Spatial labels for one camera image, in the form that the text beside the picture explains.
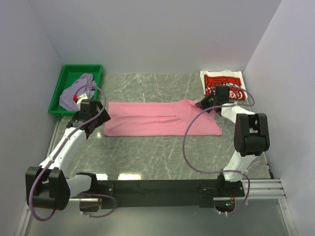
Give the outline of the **pink t-shirt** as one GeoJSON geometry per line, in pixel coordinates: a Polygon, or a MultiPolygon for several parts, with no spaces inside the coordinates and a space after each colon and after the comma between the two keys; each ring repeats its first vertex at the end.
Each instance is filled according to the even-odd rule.
{"type": "Polygon", "coordinates": [[[107,137],[183,136],[201,112],[195,101],[110,102],[111,119],[104,125],[107,137]]]}

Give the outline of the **folded red white Coca-Cola t-shirt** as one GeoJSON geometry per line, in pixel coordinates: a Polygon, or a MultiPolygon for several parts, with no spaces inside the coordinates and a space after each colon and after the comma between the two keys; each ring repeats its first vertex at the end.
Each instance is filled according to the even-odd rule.
{"type": "Polygon", "coordinates": [[[246,100],[247,94],[241,90],[246,89],[243,75],[241,71],[200,71],[199,73],[203,93],[208,96],[218,85],[226,85],[232,87],[229,92],[231,100],[246,100]]]}

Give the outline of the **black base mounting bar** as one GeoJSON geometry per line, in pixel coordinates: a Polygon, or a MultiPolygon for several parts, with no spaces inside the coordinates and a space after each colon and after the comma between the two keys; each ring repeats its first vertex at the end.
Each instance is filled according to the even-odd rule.
{"type": "Polygon", "coordinates": [[[118,207],[214,207],[214,198],[243,197],[240,181],[230,183],[221,179],[186,180],[99,180],[92,192],[108,195],[118,207]]]}

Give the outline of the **green plastic bin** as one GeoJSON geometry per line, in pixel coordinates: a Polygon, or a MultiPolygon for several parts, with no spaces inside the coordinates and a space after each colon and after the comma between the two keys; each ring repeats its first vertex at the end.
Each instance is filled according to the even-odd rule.
{"type": "Polygon", "coordinates": [[[59,105],[62,92],[77,81],[83,74],[93,74],[97,86],[101,85],[103,66],[101,64],[66,64],[63,66],[57,82],[48,112],[59,116],[73,116],[74,111],[67,111],[59,105]]]}

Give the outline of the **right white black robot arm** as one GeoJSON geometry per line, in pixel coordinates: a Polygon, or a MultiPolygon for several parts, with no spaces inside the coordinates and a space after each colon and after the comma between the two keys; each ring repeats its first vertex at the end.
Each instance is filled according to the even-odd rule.
{"type": "Polygon", "coordinates": [[[215,111],[235,124],[233,139],[235,151],[217,178],[216,191],[220,196],[227,196],[240,190],[241,179],[249,165],[270,147],[267,116],[263,113],[250,112],[237,103],[230,103],[231,93],[239,97],[239,92],[244,91],[235,86],[216,85],[209,95],[195,104],[207,112],[215,111]]]}

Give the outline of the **lavender t-shirt in bin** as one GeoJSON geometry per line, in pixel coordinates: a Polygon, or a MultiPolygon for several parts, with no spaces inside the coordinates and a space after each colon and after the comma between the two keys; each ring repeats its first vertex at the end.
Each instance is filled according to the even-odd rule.
{"type": "Polygon", "coordinates": [[[61,93],[59,105],[67,111],[79,111],[73,96],[77,95],[79,97],[86,94],[88,99],[92,98],[95,94],[95,88],[91,85],[96,86],[93,74],[82,74],[79,79],[61,93]]]}

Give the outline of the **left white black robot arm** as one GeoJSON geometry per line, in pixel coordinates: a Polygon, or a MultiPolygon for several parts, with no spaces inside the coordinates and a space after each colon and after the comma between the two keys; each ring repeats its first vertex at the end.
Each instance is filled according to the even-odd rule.
{"type": "Polygon", "coordinates": [[[63,137],[48,157],[37,167],[26,171],[26,194],[29,207],[63,210],[69,199],[83,193],[94,197],[98,193],[95,174],[78,173],[66,178],[72,158],[96,128],[110,120],[100,101],[85,99],[66,125],[63,137]]]}

